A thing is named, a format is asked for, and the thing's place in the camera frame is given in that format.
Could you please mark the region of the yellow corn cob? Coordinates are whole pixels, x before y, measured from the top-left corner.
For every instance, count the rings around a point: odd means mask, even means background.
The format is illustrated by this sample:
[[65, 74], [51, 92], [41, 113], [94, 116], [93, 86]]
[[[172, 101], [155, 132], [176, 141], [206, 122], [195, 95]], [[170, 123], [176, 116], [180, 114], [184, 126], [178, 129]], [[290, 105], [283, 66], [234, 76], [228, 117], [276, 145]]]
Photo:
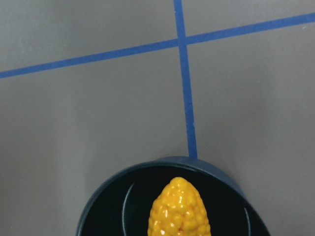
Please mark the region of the yellow corn cob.
[[173, 178], [154, 200], [149, 236], [210, 236], [207, 210], [198, 190], [182, 177]]

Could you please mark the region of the brown table mat blue grid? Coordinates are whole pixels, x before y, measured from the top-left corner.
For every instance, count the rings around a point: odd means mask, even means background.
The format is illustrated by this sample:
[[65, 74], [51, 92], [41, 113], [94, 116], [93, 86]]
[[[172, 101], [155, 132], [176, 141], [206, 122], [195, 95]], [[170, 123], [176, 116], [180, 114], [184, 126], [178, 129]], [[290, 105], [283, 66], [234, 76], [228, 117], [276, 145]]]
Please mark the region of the brown table mat blue grid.
[[1, 1], [1, 235], [72, 236], [107, 178], [172, 155], [314, 235], [314, 1]]

